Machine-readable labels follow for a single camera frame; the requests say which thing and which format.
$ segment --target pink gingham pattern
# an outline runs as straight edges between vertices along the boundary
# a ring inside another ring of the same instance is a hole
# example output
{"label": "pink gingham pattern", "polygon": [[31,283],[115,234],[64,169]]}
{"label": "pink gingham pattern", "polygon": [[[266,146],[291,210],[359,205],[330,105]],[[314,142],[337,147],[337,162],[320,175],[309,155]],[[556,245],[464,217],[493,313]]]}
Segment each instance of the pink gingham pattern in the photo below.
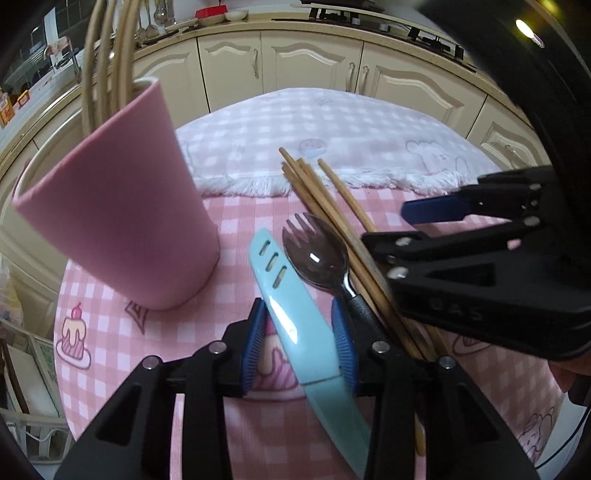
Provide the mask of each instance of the pink gingham pattern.
{"label": "pink gingham pattern", "polygon": [[[417,198],[414,193],[360,189],[353,194],[378,229],[410,229],[399,212],[404,201]],[[341,198],[339,203],[361,232],[361,226]],[[90,357],[90,365],[85,367],[63,352],[56,355],[61,399],[75,437],[80,436],[143,357],[156,354],[169,361],[189,356],[219,339],[229,323],[246,318],[253,299],[259,294],[248,260],[248,246],[254,232],[266,227],[280,241],[285,220],[305,210],[293,194],[277,198],[213,197],[206,199],[205,204],[219,225],[220,261],[204,290],[178,309],[152,312],[130,306],[117,292],[77,265],[68,264],[57,306],[55,339],[61,342],[64,322],[73,320],[72,310],[80,304],[79,322],[84,328],[79,340]],[[496,221],[471,216],[462,223],[430,228],[451,233]],[[310,291],[329,319],[330,296]],[[265,350],[272,369],[284,359],[280,348],[273,343],[272,330],[267,334]],[[539,457],[550,434],[548,425],[551,430],[563,398],[546,362],[454,334],[446,334],[446,339],[524,449],[532,458]],[[281,377],[284,387],[277,388],[277,392],[268,391],[267,373],[259,366],[255,385],[261,391],[254,392],[252,399],[225,401],[234,477],[237,480],[353,479],[354,474],[331,444],[301,390],[290,384],[288,372]],[[182,399],[177,403],[173,426],[171,478],[174,480],[181,478],[181,419]],[[424,460],[418,459],[416,478],[424,479],[424,475]]]}

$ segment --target stovetop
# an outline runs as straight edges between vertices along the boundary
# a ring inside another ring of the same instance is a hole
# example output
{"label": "stovetop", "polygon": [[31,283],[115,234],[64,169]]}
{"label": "stovetop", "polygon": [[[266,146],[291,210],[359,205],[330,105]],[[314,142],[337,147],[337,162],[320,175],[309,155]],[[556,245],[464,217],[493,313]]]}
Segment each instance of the stovetop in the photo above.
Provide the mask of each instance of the stovetop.
{"label": "stovetop", "polygon": [[435,33],[421,30],[419,26],[409,26],[395,19],[386,19],[371,16],[371,12],[360,14],[348,10],[339,10],[338,6],[330,8],[310,8],[310,15],[307,19],[294,20],[275,18],[275,20],[289,20],[301,22],[313,22],[329,25],[339,25],[349,28],[377,33],[385,37],[396,38],[426,50],[432,51],[445,57],[463,67],[475,72],[477,68],[465,57],[464,49],[450,41],[448,38],[441,38]]}

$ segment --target countertop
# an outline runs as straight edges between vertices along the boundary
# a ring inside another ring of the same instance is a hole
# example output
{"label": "countertop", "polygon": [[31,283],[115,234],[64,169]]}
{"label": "countertop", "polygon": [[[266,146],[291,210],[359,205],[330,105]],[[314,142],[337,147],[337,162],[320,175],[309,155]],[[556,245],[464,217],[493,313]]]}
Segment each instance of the countertop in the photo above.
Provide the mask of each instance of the countertop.
{"label": "countertop", "polygon": [[[422,47],[411,44],[404,40],[387,37],[378,33],[359,30],[340,25],[330,25],[324,23],[313,23],[301,21],[308,17],[306,10],[299,12],[273,12],[250,15],[246,20],[239,22],[224,22],[211,27],[202,27],[195,30],[177,33],[171,37],[155,43],[154,45],[143,47],[135,52],[135,60],[141,59],[147,55],[157,52],[175,43],[179,43],[191,38],[204,37],[206,35],[215,35],[227,32],[252,31],[252,30],[293,30],[313,33],[323,33],[336,35],[346,38],[354,38],[364,42],[373,43],[393,50],[407,53],[416,58],[425,60],[436,65],[457,77],[473,84],[487,95],[507,107],[511,112],[528,123],[527,117],[522,110],[517,108],[503,91],[497,87],[494,82],[479,71],[472,71],[465,66],[455,63],[447,58],[437,55]],[[63,109],[68,103],[80,95],[80,86],[70,86],[64,93],[49,103],[36,118],[32,118],[21,128],[21,133],[10,140],[7,147],[0,153],[0,178],[9,169],[10,165],[20,154],[22,149],[33,140],[35,135],[49,122],[57,112]]]}

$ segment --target light blue knife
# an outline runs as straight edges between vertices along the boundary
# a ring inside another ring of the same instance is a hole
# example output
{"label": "light blue knife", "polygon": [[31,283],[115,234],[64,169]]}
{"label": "light blue knife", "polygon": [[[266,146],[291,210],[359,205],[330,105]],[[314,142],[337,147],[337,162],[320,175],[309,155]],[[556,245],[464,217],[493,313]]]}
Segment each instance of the light blue knife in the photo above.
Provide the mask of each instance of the light blue knife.
{"label": "light blue knife", "polygon": [[295,377],[338,451],[363,478],[371,430],[340,373],[332,331],[267,229],[252,238],[249,254]]}

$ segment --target kitchen cabinet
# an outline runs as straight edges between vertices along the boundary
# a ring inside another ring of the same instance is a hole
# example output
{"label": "kitchen cabinet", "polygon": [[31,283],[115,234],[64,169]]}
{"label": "kitchen cabinet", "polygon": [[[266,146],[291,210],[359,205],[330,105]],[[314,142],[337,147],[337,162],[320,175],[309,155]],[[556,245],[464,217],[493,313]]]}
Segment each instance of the kitchen cabinet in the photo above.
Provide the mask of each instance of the kitchen cabinet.
{"label": "kitchen cabinet", "polygon": [[[65,144],[73,136],[66,135]],[[25,163],[37,153],[30,142],[0,180],[0,251],[11,270],[13,285],[22,304],[25,328],[50,335],[66,257],[36,233],[12,207],[12,189]],[[50,166],[42,165],[44,170]]]}
{"label": "kitchen cabinet", "polygon": [[198,44],[210,111],[262,94],[260,31],[208,35]]}
{"label": "kitchen cabinet", "polygon": [[535,131],[491,97],[486,99],[467,140],[503,170],[550,165]]}
{"label": "kitchen cabinet", "polygon": [[466,137],[486,95],[427,61],[365,43],[357,93],[426,113]]}
{"label": "kitchen cabinet", "polygon": [[147,55],[134,63],[134,76],[160,79],[175,128],[207,115],[197,41],[192,38]]}
{"label": "kitchen cabinet", "polygon": [[354,92],[363,42],[319,33],[264,31],[265,93],[289,87]]}

